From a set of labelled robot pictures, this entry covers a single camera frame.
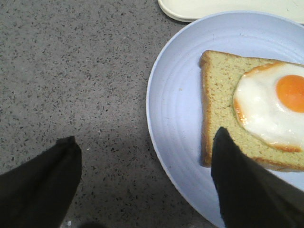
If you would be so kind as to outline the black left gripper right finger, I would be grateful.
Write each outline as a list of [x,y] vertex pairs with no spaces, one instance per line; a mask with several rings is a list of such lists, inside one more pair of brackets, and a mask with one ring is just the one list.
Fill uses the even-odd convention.
[[211,176],[227,228],[302,228],[304,193],[248,158],[220,127]]

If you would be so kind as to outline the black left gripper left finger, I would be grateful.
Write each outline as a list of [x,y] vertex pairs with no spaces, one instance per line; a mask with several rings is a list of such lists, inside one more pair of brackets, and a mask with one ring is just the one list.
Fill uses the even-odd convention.
[[82,152],[73,136],[0,176],[2,228],[58,228],[82,175]]

